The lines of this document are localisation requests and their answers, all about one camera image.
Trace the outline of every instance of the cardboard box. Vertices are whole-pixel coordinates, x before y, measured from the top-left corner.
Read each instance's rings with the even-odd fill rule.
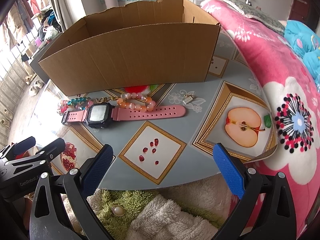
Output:
[[[188,0],[139,1],[80,19],[39,64],[67,96],[203,82],[219,31],[219,23]]]

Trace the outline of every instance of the watch screen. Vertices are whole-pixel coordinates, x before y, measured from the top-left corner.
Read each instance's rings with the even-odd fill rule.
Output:
[[[94,106],[91,110],[91,115],[89,121],[97,122],[102,121],[104,118],[104,114],[106,113],[107,106]]]

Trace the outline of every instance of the green leaf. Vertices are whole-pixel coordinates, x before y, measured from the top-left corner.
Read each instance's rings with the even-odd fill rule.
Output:
[[[263,117],[263,121],[264,121],[264,125],[265,127],[267,128],[270,128],[271,127],[271,117],[270,117],[270,114],[267,114]]]
[[[150,90],[153,91],[153,90],[156,90],[158,87],[158,85],[150,85]]]

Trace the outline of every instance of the apple half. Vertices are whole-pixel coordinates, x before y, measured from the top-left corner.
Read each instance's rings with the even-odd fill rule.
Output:
[[[240,146],[252,147],[258,141],[258,133],[265,130],[260,130],[260,126],[261,118],[256,111],[248,107],[237,107],[228,112],[224,129]]]

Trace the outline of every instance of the pearl button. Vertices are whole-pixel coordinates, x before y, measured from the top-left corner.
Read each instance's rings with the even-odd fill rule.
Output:
[[[112,207],[112,212],[118,217],[122,217],[124,215],[124,209],[121,206]]]

